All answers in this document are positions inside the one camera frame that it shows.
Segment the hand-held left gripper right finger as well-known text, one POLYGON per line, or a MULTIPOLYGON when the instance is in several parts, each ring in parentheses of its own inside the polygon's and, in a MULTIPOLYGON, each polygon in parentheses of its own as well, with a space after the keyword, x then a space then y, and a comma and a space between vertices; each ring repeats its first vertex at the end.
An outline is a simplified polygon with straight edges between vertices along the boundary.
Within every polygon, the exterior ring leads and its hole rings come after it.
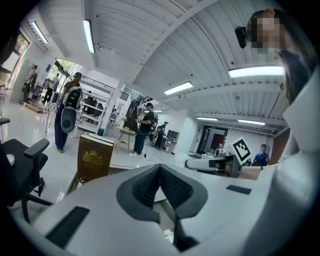
POLYGON ((205 174, 156 164, 158 183, 173 212, 173 244, 155 252, 206 252, 242 247, 265 203, 265 173, 257 180, 205 174))

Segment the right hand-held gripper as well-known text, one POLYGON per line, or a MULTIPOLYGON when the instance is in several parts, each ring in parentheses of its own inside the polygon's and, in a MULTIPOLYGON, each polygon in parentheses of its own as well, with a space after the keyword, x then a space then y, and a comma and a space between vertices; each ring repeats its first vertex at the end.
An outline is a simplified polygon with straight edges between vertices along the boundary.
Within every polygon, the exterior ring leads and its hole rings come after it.
POLYGON ((224 172, 232 178, 240 175, 242 166, 251 157, 251 151, 245 138, 238 137, 219 150, 212 159, 188 159, 185 167, 191 170, 204 172, 224 172))

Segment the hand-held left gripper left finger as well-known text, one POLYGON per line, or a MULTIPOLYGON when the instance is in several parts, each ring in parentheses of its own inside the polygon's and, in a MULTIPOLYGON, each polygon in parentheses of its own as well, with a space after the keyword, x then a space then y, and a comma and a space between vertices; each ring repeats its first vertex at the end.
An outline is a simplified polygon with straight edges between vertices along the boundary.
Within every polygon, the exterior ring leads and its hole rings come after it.
POLYGON ((89 212, 64 247, 69 253, 177 253, 158 223, 132 218, 117 200, 124 181, 150 169, 147 165, 89 181, 47 208, 32 226, 46 237, 75 207, 82 207, 89 212))

